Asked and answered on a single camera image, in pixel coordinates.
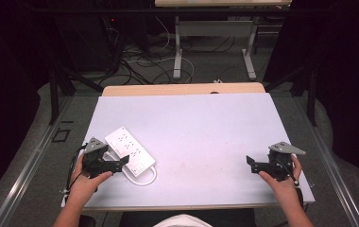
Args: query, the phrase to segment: white power strip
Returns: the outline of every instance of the white power strip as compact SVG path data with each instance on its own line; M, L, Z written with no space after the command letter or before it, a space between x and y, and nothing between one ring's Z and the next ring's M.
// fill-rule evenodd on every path
M105 139L120 159L129 155L129 162L126 167L135 177L156 163L153 157L124 127L106 136Z

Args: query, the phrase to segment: hand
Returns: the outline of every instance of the hand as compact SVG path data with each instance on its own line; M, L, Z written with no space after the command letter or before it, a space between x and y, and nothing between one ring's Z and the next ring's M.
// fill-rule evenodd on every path
M67 204L74 203L77 207L85 206L86 202L88 202L91 198L97 187L112 176L112 172L108 171L93 179L89 179L89 173L82 171L82 160L83 154L79 156L76 169L71 176L71 183L74 183L71 186L67 202Z
M299 160L291 155L292 161L294 162L294 177L299 180L300 173L302 171L302 166ZM289 204L299 204L299 198L297 191L295 190L294 181L287 177L282 182L278 182L276 179L272 178L268 173L260 171L259 176L270 185L274 191L278 202L280 203L282 209L289 206Z

